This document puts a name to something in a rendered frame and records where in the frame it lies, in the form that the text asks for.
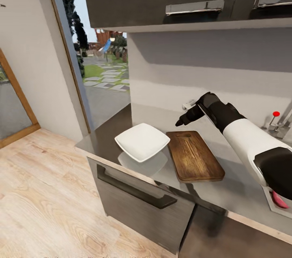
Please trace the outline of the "vidalia onion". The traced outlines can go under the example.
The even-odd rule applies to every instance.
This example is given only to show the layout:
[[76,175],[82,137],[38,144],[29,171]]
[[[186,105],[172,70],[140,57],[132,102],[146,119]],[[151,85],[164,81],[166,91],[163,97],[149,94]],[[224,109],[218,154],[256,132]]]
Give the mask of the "vidalia onion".
[[269,192],[271,193],[271,196],[275,203],[277,203],[281,207],[289,208],[274,191]]

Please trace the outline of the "cutting board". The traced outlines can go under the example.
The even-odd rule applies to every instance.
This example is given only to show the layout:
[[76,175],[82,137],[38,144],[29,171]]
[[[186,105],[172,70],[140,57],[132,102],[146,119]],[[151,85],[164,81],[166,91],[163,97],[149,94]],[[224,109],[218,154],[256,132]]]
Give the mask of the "cutting board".
[[183,181],[224,178],[225,171],[197,131],[166,132],[178,177]]

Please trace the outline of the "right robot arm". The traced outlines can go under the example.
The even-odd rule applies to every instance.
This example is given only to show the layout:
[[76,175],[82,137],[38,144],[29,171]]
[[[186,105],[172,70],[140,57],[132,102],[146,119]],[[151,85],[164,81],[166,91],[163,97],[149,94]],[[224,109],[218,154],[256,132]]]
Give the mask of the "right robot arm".
[[182,104],[185,110],[175,126],[187,125],[205,116],[229,142],[251,177],[261,186],[270,187],[292,210],[292,147],[270,136],[207,92],[198,101]]

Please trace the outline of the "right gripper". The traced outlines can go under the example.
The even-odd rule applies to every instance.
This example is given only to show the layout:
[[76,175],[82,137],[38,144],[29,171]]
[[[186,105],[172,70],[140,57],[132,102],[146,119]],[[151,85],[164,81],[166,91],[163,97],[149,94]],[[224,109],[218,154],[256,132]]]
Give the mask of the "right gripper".
[[194,122],[201,117],[203,116],[197,117],[197,115],[193,113],[191,108],[186,113],[179,117],[179,120],[177,121],[175,126],[181,126],[182,124],[186,126],[187,124]]

